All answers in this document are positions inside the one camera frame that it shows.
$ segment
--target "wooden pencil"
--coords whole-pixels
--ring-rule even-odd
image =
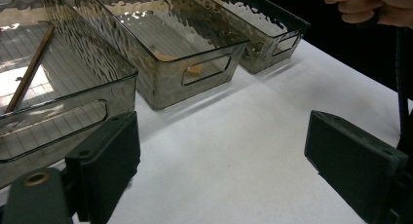
[[[19,103],[21,102],[21,100],[23,99],[25,93],[27,92],[28,87],[30,86],[31,81],[33,80],[34,74],[36,73],[40,57],[45,51],[46,46],[49,40],[51,39],[54,30],[55,30],[55,27],[51,25],[48,31],[46,32],[45,36],[43,37],[43,40],[40,43],[39,47],[37,48],[37,51],[34,54],[33,59],[30,61],[30,64],[28,65],[27,70],[24,73],[24,76],[20,81],[18,88],[13,94],[12,100],[10,100],[10,103],[7,106],[5,113],[14,111],[16,107],[19,105]]]

